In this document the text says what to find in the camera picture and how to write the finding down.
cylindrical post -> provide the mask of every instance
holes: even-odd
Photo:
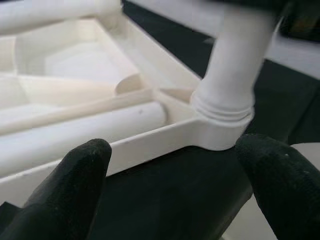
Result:
[[[208,146],[209,149],[232,147],[251,121],[253,86],[275,27],[276,18],[269,12],[239,7],[227,9],[206,75],[191,99],[195,110],[211,124],[231,131],[223,134],[228,136],[227,142],[223,135],[218,136],[223,145]]]

white tube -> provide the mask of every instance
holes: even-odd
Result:
[[[166,120],[162,105],[150,102],[0,136],[0,178],[60,159],[91,139],[112,143],[163,127]]]
[[[120,11],[120,0],[23,0],[0,3],[0,33],[83,16],[105,16],[115,11]]]
[[[275,16],[266,12],[237,7],[226,11],[206,75],[191,99],[211,125],[201,133],[203,147],[231,148],[251,121],[253,86],[275,26]]]

white cylinder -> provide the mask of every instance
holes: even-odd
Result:
[[[58,160],[91,139],[112,143],[163,127],[166,121],[162,105],[150,102],[0,136],[0,178]]]
[[[120,0],[23,0],[0,3],[0,33],[120,11]]]
[[[229,144],[223,144],[225,147],[210,149],[232,147],[252,119],[253,86],[275,26],[275,16],[267,12],[238,7],[226,11],[206,75],[191,99],[197,112],[225,129],[230,139]],[[225,142],[224,136],[215,137]]]

